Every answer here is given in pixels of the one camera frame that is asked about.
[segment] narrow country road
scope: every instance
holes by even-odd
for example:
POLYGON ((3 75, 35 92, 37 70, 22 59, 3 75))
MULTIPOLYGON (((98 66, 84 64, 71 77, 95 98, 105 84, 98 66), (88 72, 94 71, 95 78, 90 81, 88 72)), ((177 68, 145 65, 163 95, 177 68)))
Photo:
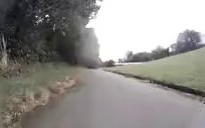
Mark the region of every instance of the narrow country road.
POLYGON ((23 118, 24 128, 205 128, 205 105, 176 92, 90 70, 77 91, 23 118))

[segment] tree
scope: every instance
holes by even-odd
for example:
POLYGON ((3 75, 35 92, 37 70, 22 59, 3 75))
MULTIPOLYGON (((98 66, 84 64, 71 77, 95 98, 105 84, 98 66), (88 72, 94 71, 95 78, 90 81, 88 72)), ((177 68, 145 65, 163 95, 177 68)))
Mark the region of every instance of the tree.
POLYGON ((152 50, 152 59, 157 60, 169 56, 169 48, 165 49, 161 46, 157 46, 156 49, 152 50))
POLYGON ((146 62, 152 60, 152 54, 149 52, 139 52, 132 56, 131 62, 146 62))
POLYGON ((123 63, 124 62, 124 60, 123 59, 118 59, 118 63, 123 63))
POLYGON ((198 48, 201 42, 200 33, 194 30, 185 30, 178 35, 177 43, 171 48, 175 54, 183 53, 198 48))
POLYGON ((126 56, 125 56, 125 62, 131 62, 133 57, 133 52, 132 51, 127 51, 126 56))
POLYGON ((105 61, 103 66, 104 67, 114 67, 115 66, 115 62, 114 62, 114 60, 105 61))
POLYGON ((12 60, 59 54, 77 63, 77 42, 99 8, 96 0, 0 0, 0 40, 3 35, 12 60))
POLYGON ((82 30, 80 39, 76 43, 77 63, 87 67, 96 68, 99 63, 99 44, 93 28, 82 30))

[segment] grass verge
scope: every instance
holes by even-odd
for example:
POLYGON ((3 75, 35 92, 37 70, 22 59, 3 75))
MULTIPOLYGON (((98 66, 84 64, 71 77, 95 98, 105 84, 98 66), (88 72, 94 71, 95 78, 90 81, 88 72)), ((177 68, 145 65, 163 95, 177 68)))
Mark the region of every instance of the grass verge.
POLYGON ((145 64, 107 70, 205 91, 205 47, 145 64))
POLYGON ((2 113, 8 109, 8 99, 12 98, 13 101, 19 103, 20 99, 14 99, 15 97, 34 96, 50 85, 61 84, 56 83, 56 81, 65 81, 69 76, 74 76, 80 70, 79 67, 61 63, 34 64, 26 66, 23 70, 24 73, 19 77, 0 78, 0 121, 2 113))

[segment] grassy hill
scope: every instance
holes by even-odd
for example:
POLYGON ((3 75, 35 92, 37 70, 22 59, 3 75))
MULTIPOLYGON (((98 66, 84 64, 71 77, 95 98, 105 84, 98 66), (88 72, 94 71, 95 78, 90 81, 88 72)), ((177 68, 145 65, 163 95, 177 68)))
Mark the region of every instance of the grassy hill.
POLYGON ((205 90, 205 47, 140 65, 109 70, 205 90))

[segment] overcast sky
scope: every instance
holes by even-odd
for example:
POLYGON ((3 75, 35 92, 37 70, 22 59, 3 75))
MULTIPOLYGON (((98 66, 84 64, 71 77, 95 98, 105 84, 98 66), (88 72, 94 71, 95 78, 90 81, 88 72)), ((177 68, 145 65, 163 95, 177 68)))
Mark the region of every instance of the overcast sky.
POLYGON ((89 26, 95 28, 102 60, 117 60, 128 50, 168 47, 185 29, 205 33, 205 0, 104 0, 89 26))

